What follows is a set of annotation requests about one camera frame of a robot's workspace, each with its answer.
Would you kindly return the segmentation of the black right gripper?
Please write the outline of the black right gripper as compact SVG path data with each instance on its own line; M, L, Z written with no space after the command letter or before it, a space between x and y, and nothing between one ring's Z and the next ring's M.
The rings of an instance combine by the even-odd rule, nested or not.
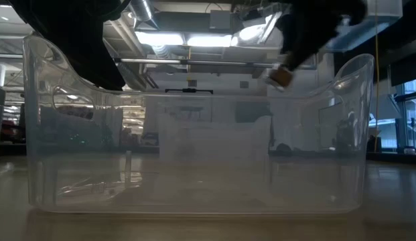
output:
M290 7L276 22L283 34L281 64L288 70L301 66L330 39L338 35L336 28L348 15L348 0L276 0Z

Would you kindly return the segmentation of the small brown-lid spice jar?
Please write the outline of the small brown-lid spice jar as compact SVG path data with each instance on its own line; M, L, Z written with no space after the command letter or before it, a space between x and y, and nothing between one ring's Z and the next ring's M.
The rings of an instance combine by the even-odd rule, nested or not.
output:
M267 72L265 83L274 87L278 91L284 91L293 80L293 72L289 71L287 67L279 65Z

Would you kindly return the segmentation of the grey ceiling junction box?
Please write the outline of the grey ceiling junction box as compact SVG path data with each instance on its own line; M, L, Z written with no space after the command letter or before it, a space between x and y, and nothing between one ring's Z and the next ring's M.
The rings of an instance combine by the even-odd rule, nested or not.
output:
M223 10L210 11L210 29L229 30L230 29L230 12Z

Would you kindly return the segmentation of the horizontal metal pipe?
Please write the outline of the horizontal metal pipe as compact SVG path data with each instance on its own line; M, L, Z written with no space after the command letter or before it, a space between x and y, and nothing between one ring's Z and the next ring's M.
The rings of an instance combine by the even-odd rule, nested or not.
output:
M151 58L113 58L116 63L138 64L170 64L170 65L207 65L207 66L236 66L245 68L272 68L275 64L260 62L228 62L214 60L179 60L179 59L151 59Z

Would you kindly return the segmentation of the black wall bar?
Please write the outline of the black wall bar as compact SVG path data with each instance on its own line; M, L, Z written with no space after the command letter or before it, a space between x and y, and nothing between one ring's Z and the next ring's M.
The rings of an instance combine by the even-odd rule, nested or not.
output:
M212 96L214 91L197 88L167 88L165 89L165 93L176 96Z

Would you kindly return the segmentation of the window frame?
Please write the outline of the window frame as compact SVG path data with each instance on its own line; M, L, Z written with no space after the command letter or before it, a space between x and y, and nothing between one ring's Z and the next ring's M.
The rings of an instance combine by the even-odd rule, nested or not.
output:
M416 79L396 86L396 91L400 114L396 121L397 146L402 153L414 149L416 154Z

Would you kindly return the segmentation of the round silver ventilation duct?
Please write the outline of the round silver ventilation duct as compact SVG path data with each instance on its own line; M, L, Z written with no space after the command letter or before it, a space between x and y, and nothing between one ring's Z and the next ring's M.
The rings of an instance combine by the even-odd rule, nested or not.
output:
M154 30L159 29L155 22L154 11L150 0L131 0L129 9L133 15L134 28L137 28L141 23L144 23Z

